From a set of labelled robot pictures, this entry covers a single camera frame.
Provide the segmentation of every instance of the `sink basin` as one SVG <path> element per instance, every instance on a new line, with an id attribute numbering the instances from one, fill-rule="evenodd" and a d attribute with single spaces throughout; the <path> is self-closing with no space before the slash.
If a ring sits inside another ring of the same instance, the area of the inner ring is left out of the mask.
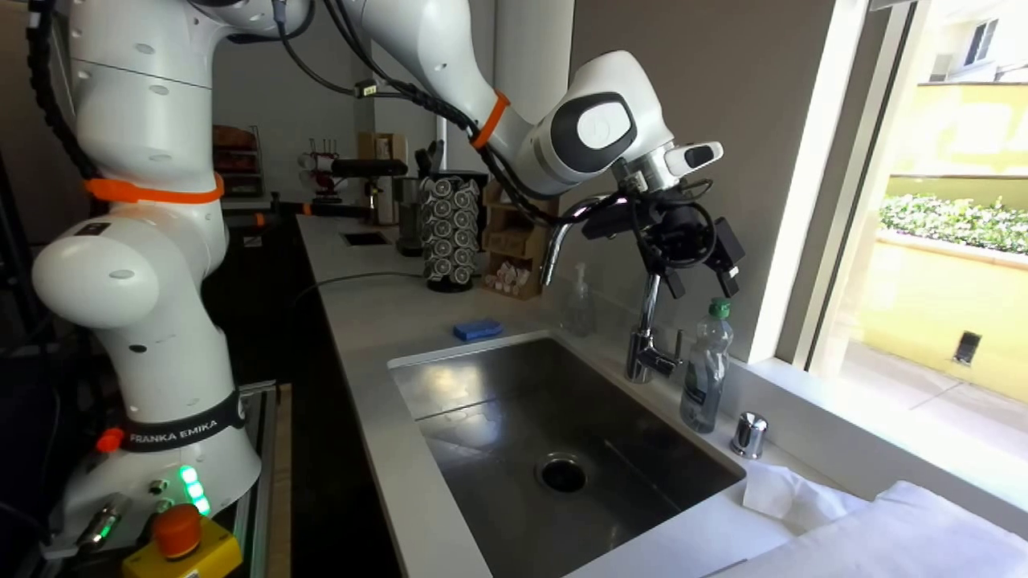
<path id="1" fill-rule="evenodd" d="M 736 485 L 552 338 L 394 364 L 493 575 L 565 575 Z"/>

